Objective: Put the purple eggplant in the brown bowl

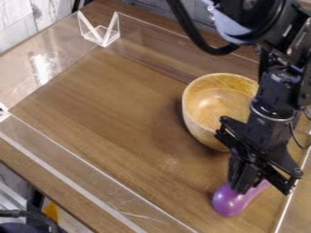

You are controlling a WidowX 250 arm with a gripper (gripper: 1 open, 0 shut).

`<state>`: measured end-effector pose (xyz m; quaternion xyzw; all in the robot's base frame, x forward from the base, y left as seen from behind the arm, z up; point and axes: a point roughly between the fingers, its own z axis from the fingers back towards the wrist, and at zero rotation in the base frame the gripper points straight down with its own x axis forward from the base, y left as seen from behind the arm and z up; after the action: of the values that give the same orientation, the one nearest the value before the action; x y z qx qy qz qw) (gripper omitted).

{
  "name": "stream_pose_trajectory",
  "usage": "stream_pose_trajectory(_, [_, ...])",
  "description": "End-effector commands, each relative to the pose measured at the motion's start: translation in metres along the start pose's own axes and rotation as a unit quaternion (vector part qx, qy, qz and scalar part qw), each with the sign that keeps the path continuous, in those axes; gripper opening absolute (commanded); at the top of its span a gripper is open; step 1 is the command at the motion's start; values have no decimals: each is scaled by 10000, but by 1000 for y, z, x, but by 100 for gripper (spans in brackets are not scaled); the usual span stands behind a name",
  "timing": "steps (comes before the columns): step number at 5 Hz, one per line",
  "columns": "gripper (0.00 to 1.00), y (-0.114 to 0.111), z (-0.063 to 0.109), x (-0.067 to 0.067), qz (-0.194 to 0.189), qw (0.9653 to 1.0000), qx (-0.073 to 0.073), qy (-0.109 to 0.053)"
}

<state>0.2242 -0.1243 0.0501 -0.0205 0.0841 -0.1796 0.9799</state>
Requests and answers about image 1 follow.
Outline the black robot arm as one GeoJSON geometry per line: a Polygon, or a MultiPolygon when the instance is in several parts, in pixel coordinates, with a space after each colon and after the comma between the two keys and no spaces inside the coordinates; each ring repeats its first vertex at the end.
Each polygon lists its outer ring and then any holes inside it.
{"type": "Polygon", "coordinates": [[[268,181],[289,194],[303,170],[287,145],[311,106],[311,11],[297,0],[209,0],[221,37],[260,48],[259,89],[249,117],[228,116],[215,137],[229,148],[228,183],[240,194],[268,181]]]}

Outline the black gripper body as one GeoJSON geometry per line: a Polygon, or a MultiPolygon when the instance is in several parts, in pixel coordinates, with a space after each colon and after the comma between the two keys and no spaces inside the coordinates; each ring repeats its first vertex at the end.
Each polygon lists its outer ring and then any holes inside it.
{"type": "Polygon", "coordinates": [[[264,118],[253,110],[248,122],[243,123],[229,116],[220,117],[220,128],[215,132],[217,140],[235,149],[247,164],[255,164],[261,169],[264,180],[288,195],[295,182],[303,177],[288,152],[288,143],[301,113],[295,110],[288,119],[264,118]]]}

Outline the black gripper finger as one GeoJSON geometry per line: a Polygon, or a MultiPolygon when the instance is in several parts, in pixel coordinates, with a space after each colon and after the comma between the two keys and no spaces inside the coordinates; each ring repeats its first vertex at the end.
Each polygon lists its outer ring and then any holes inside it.
{"type": "Polygon", "coordinates": [[[227,180],[229,187],[236,193],[245,193],[248,190],[248,180],[245,175],[245,161],[239,156],[235,149],[231,150],[228,160],[227,180]]]}
{"type": "Polygon", "coordinates": [[[247,164],[241,173],[241,194],[259,194],[268,187],[261,175],[261,169],[255,164],[247,164]]]}

